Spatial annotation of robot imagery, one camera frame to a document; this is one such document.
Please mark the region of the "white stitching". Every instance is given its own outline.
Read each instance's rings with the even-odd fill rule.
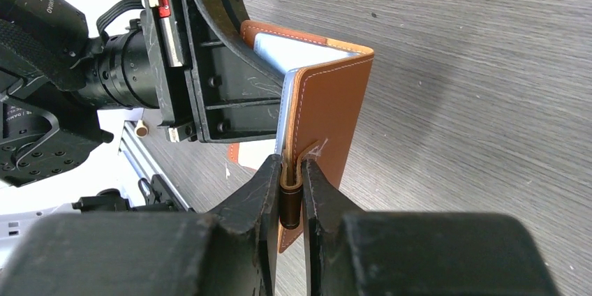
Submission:
[[[259,31],[264,31],[265,33],[271,33],[271,34],[276,34],[277,36],[287,36],[289,38],[292,39],[297,39],[297,40],[303,40],[303,41],[307,41],[309,43],[316,43],[317,45],[322,45],[322,46],[328,46],[328,47],[333,47],[333,48],[339,48],[340,50],[348,50],[350,52],[354,52],[354,53],[358,53],[358,54],[368,54],[366,52],[360,51],[360,50],[354,50],[353,48],[349,48],[349,47],[341,47],[341,46],[337,46],[337,45],[330,45],[328,43],[319,43],[318,41],[314,41],[308,38],[300,38],[298,36],[291,36],[290,34],[284,34],[284,33],[278,33],[275,31],[271,31],[269,29],[261,29],[259,27],[255,27],[255,26],[247,26],[245,29],[243,29],[242,31],[242,40],[244,41],[246,38],[246,29],[257,29]]]
[[[369,61],[372,61],[372,60],[374,60],[374,58],[367,59],[367,60],[364,60],[364,61],[355,62],[353,64],[348,64],[348,65],[337,67],[337,68],[333,68],[333,69],[329,69],[328,71],[321,71],[321,72],[318,72],[318,73],[314,73],[312,75],[309,75],[309,76],[307,76],[304,79],[304,83],[302,84],[302,90],[300,92],[300,100],[298,102],[298,113],[297,113],[297,116],[296,116],[296,130],[294,132],[294,146],[296,146],[296,144],[298,143],[298,129],[300,128],[300,112],[301,112],[301,109],[302,109],[302,101],[304,100],[304,91],[306,90],[306,83],[308,82],[309,78],[314,77],[314,76],[317,76],[317,75],[322,75],[324,73],[330,73],[332,71],[338,71],[340,69],[344,69],[344,68],[347,68],[347,67],[356,66],[358,64],[363,64],[363,63],[366,63],[366,62],[369,62]],[[294,154],[293,154],[292,160],[295,160],[296,159],[296,148],[294,148],[294,152],[293,153]],[[290,244],[292,241],[294,241],[294,239],[298,238],[299,236],[300,236],[300,232],[297,233],[292,239],[290,239],[288,241],[288,244]],[[285,244],[286,244],[286,238],[283,237],[282,240],[281,240],[280,248],[283,248],[285,246]]]

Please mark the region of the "gray wood grain surface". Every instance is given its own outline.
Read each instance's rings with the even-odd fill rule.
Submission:
[[[592,295],[592,0],[246,0],[253,19],[374,48],[343,192],[366,209],[491,211]],[[159,124],[158,113],[147,121]],[[196,210],[251,173],[222,145],[144,140]],[[230,176],[226,177],[226,167]],[[277,295],[306,293],[302,240]]]

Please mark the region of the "brown leather wallet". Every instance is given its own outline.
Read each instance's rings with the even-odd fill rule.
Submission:
[[[260,32],[357,53],[346,59],[303,67],[296,73],[293,93],[290,95],[292,105],[288,115],[280,183],[282,194],[279,203],[281,225],[278,248],[279,253],[282,253],[302,234],[302,160],[315,159],[329,182],[339,187],[364,100],[374,52],[367,47],[262,22],[243,22],[242,37],[251,48],[255,36]],[[256,146],[253,142],[245,144],[249,144],[250,149]],[[228,157],[231,161],[239,162],[242,145],[232,144],[229,147]],[[269,150],[269,153],[258,150],[255,157],[262,158],[272,153],[273,150]],[[247,166],[257,168],[257,164],[255,161]]]

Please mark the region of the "wallet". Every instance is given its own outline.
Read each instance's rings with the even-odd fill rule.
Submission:
[[[228,158],[258,169],[282,155],[278,249],[302,234],[300,165],[312,158],[336,188],[346,166],[374,52],[368,47],[247,20],[244,42],[285,74],[275,140],[231,144]]]

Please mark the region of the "leather cover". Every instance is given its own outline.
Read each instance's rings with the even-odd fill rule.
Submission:
[[[354,57],[301,68],[296,74],[286,149],[283,152],[285,166],[280,183],[283,192],[280,212],[284,212],[281,215],[288,216],[291,221],[296,218],[300,223],[292,230],[280,225],[278,250],[282,253],[302,234],[302,214],[299,212],[302,180],[297,164],[304,158],[315,159],[329,182],[339,187],[364,100],[374,52],[367,47],[252,20],[242,23],[242,38],[249,47],[253,47],[255,35],[260,32],[358,53]],[[228,158],[231,161],[238,162],[239,146],[230,146]]]

